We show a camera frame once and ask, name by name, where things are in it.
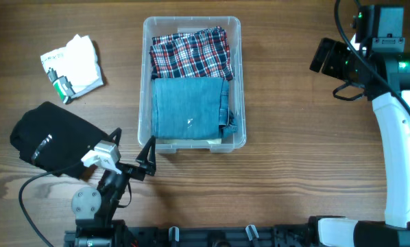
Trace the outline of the blue denim jeans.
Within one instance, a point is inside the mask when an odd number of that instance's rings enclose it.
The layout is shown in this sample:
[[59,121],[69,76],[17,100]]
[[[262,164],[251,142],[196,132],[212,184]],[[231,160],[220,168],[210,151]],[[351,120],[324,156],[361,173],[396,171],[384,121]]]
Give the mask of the blue denim jeans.
[[152,135],[157,139],[224,139],[238,131],[223,78],[157,78],[152,82]]

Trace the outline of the black garment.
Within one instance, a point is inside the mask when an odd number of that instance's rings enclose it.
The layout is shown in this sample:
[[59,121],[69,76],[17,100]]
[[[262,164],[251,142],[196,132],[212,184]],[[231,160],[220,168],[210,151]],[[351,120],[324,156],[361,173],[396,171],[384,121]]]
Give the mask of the black garment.
[[20,159],[47,172],[79,178],[86,170],[81,158],[108,134],[69,111],[44,102],[27,111],[10,135]]

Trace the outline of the clear plastic storage bin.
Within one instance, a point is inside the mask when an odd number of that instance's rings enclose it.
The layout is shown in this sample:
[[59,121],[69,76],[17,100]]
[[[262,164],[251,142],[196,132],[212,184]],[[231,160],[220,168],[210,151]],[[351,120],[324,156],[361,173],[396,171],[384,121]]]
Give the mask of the clear plastic storage bin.
[[230,110],[237,120],[238,131],[221,141],[221,145],[170,145],[156,143],[159,154],[173,154],[179,149],[208,149],[212,153],[230,153],[242,148],[246,142],[245,102],[243,88],[243,59],[241,23],[234,16],[151,16],[143,23],[143,45],[141,66],[141,89],[138,115],[137,139],[143,147],[151,136],[152,83],[149,49],[152,38],[173,33],[193,33],[206,28],[220,26],[226,30],[230,46],[230,65],[234,79],[230,82]]

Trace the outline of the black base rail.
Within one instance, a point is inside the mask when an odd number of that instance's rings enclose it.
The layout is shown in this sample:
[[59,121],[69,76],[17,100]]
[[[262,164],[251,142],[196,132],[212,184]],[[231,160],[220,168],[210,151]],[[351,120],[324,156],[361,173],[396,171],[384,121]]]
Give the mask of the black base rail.
[[125,239],[106,233],[64,235],[65,246],[315,246],[307,224],[224,228],[130,227]]

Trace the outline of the cream folded cloth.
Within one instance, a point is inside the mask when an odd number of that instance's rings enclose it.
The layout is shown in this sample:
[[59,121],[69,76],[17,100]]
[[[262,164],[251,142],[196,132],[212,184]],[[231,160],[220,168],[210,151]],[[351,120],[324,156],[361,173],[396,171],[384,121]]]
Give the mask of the cream folded cloth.
[[206,145],[221,145],[221,139],[201,139],[201,140],[194,140],[194,139],[160,139],[159,142],[161,144],[170,144],[170,145],[199,145],[199,144],[206,144]]

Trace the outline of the red navy plaid shirt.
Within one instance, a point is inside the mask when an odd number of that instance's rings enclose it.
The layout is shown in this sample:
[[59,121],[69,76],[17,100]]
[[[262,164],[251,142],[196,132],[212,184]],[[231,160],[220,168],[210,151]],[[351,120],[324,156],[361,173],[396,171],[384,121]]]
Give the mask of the red navy plaid shirt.
[[152,78],[234,77],[226,30],[220,26],[193,33],[152,38],[149,49]]

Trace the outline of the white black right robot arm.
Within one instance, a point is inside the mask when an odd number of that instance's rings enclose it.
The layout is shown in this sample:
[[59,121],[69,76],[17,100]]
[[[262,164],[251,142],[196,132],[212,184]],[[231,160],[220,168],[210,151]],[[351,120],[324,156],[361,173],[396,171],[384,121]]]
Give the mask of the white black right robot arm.
[[387,199],[382,222],[323,217],[315,241],[324,246],[410,246],[410,53],[371,51],[362,63],[347,44],[323,38],[310,69],[355,86],[367,97],[381,132]]

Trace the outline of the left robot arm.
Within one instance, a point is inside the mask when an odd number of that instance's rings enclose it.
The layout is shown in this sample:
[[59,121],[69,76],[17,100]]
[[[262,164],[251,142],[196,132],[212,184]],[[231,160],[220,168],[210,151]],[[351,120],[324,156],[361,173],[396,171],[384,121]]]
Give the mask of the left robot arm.
[[65,233],[65,246],[138,246],[137,238],[125,221],[114,220],[113,216],[122,207],[123,194],[132,191],[130,181],[142,181],[156,173],[156,138],[149,138],[136,157],[136,165],[120,161],[120,128],[108,138],[101,140],[81,159],[84,166],[95,165],[104,169],[104,174],[96,187],[84,187],[75,192],[71,208],[76,230]]

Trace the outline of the white printed shirt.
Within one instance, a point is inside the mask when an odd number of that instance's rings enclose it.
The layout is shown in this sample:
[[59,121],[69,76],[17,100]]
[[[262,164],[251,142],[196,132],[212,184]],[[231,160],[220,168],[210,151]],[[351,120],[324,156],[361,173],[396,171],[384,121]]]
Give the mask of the white printed shirt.
[[75,35],[65,47],[43,54],[40,61],[63,104],[104,85],[89,36]]

